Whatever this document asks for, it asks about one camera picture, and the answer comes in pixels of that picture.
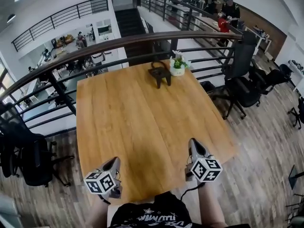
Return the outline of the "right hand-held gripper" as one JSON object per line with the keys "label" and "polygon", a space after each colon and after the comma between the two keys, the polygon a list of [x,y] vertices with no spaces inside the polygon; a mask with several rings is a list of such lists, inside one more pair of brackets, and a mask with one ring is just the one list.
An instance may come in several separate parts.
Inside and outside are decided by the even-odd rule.
{"label": "right hand-held gripper", "polygon": [[208,149],[195,138],[189,140],[189,156],[196,160],[186,165],[186,181],[213,182],[223,171],[219,160],[210,155]]}

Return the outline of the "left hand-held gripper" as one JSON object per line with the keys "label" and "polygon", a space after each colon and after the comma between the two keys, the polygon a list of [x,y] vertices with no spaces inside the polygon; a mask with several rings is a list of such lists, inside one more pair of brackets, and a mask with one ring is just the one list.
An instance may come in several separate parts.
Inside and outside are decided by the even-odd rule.
{"label": "left hand-held gripper", "polygon": [[84,179],[91,194],[108,199],[120,199],[122,186],[119,173],[119,157],[111,158],[100,167],[100,171],[90,172]]}

